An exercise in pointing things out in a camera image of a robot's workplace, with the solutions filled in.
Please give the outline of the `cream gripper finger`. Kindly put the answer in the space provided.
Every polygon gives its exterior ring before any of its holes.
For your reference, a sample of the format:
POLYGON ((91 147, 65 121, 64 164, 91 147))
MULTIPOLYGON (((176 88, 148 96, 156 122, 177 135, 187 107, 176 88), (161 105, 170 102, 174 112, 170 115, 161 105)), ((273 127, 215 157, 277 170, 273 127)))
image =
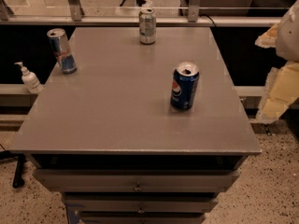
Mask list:
POLYGON ((274 24, 265 33, 260 35, 256 39, 255 45, 264 49, 274 48, 277 45, 277 37, 278 23, 274 24))
POLYGON ((257 120, 278 120, 299 98, 299 63, 288 61, 277 69, 272 67, 264 86, 257 120))

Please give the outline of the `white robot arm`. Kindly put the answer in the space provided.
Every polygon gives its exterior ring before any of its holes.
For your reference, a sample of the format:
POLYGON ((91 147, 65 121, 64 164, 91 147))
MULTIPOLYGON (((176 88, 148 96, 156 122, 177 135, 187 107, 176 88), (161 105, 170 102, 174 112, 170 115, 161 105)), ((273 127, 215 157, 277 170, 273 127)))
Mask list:
POLYGON ((276 55, 286 61, 281 68, 269 72, 256 115, 259 122, 272 123, 299 98, 299 0, 280 22, 256 39, 255 45, 274 48, 276 55))

